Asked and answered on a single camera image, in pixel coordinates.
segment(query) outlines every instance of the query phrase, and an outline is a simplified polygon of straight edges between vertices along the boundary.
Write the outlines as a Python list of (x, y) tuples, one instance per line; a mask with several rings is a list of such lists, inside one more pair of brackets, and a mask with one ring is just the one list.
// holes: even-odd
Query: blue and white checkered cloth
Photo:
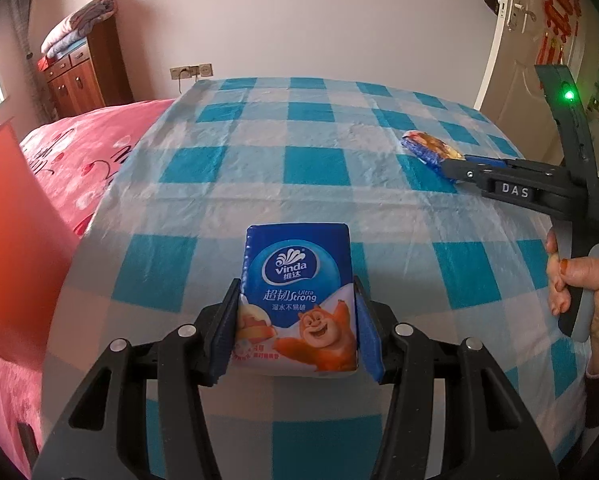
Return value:
[[(560, 460), (583, 427), (588, 348), (561, 336), (546, 305), (548, 218), (439, 178), (400, 145), (405, 130), (518, 156), (479, 112), (377, 84), (240, 78), (182, 95), (137, 145), (75, 255), (44, 366), (46, 433), (110, 341), (158, 340), (221, 300), (241, 274), (249, 225), (345, 222), (371, 296), (430, 337), (482, 339)], [(367, 479), (391, 394), (363, 369), (316, 380), (229, 368), (202, 390), (227, 480)], [(163, 476), (153, 400), (150, 463)]]

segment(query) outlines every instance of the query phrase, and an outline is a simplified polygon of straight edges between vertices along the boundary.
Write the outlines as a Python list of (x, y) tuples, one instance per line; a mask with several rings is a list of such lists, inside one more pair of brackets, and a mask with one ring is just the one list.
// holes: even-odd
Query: drawer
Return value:
[(68, 59), (68, 56), (63, 56), (44, 71), (46, 81), (55, 79), (60, 74), (65, 73), (68, 69), (70, 69), (70, 60)]
[(88, 43), (84, 43), (79, 48), (76, 48), (73, 52), (69, 52), (68, 56), (70, 57), (70, 62), (73, 66), (81, 63), (82, 61), (86, 61), (89, 57), (91, 57), (91, 53), (88, 51)]

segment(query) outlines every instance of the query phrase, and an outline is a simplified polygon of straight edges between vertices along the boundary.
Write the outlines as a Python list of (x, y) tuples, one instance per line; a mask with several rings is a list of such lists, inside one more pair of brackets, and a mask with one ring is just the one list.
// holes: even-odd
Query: snack bag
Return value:
[(464, 160), (464, 155), (460, 152), (451, 148), (446, 142), (439, 140), (437, 137), (433, 137), (432, 135), (417, 130), (406, 132), (402, 137), (401, 142), (402, 146), (410, 150), (410, 152), (439, 176), (446, 178), (446, 180), (450, 180), (451, 182), (455, 182), (454, 179), (444, 176), (441, 171), (441, 163), (446, 158)]
[(288, 376), (357, 368), (351, 243), (345, 224), (251, 226), (233, 366)]

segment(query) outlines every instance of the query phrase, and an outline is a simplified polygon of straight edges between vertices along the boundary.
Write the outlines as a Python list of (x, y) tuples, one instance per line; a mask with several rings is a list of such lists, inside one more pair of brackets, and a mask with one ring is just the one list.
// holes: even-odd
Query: cartoon bear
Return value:
[(348, 305), (339, 300), (333, 314), (319, 305), (299, 313), (299, 338), (276, 339), (273, 349), (294, 361), (315, 365), (318, 372), (356, 370), (357, 343)]

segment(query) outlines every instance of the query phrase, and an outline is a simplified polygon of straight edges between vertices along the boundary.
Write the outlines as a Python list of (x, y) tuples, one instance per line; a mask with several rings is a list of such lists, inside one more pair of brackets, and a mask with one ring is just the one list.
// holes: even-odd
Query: human hand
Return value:
[(571, 295), (566, 285), (588, 288), (595, 292), (595, 313), (591, 323), (591, 347), (593, 355), (589, 365), (592, 374), (599, 373), (599, 258), (573, 258), (560, 260), (557, 254), (557, 239), (553, 229), (548, 232), (548, 306), (553, 316), (567, 312), (571, 306)]

